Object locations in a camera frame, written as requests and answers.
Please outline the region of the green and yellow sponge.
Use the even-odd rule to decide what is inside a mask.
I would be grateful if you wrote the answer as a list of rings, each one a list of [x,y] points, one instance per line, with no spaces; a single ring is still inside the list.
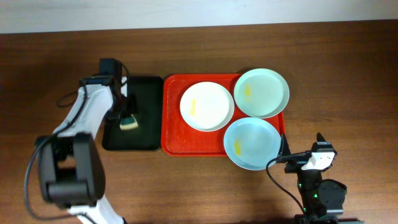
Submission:
[[[138,127],[139,127],[139,125],[138,125],[137,119],[135,118],[135,116],[133,114],[130,114],[129,116],[125,116],[125,117],[121,118],[120,123],[119,123],[119,128],[122,131],[128,131],[128,130],[136,129]]]

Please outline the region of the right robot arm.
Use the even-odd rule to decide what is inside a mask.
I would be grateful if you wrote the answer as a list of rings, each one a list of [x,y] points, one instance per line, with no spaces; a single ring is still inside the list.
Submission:
[[[338,155],[330,142],[317,133],[317,140],[308,151],[292,154],[287,138],[281,135],[276,163],[285,164],[286,174],[297,175],[297,188],[302,198],[301,215],[295,223],[362,223],[357,218],[340,219],[347,194],[347,186],[322,173],[332,167]]]

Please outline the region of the white plate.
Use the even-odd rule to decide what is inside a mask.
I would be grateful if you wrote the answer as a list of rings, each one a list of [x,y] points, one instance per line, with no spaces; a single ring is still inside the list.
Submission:
[[[215,82],[200,82],[190,86],[180,100],[180,114],[193,129],[212,132],[226,126],[234,114],[231,93]]]

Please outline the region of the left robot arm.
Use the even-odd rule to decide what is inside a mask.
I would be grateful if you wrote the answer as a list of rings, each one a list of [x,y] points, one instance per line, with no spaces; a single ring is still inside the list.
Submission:
[[[65,209],[64,218],[125,223],[104,194],[106,180],[95,138],[104,117],[119,114],[126,97],[126,77],[82,78],[67,117],[50,136],[37,139],[32,158],[43,199]]]

